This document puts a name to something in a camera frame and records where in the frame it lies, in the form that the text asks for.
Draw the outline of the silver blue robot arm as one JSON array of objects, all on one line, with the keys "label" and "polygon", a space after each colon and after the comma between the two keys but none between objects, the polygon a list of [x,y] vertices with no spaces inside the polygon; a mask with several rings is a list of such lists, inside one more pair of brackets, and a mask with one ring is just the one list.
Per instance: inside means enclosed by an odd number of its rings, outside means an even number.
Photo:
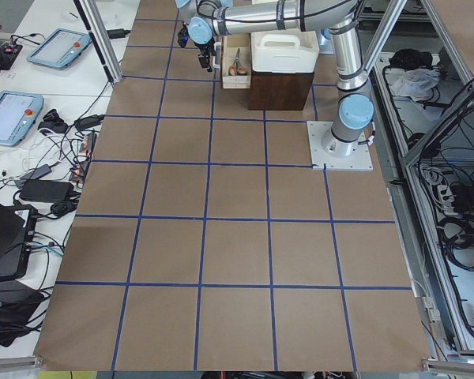
[{"label": "silver blue robot arm", "polygon": [[273,1],[246,6],[234,6],[232,1],[175,4],[188,36],[199,47],[207,47],[216,36],[328,29],[337,64],[339,100],[335,121],[321,143],[328,154],[338,158],[356,151],[374,113],[356,31],[356,1]]}]

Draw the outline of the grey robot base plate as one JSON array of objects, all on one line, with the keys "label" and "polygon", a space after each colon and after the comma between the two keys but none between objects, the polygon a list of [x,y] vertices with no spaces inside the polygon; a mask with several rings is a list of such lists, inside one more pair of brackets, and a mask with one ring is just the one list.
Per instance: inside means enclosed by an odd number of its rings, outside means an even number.
[{"label": "grey robot base plate", "polygon": [[365,133],[350,143],[337,140],[332,122],[307,122],[311,166],[325,171],[372,171],[373,164]]}]

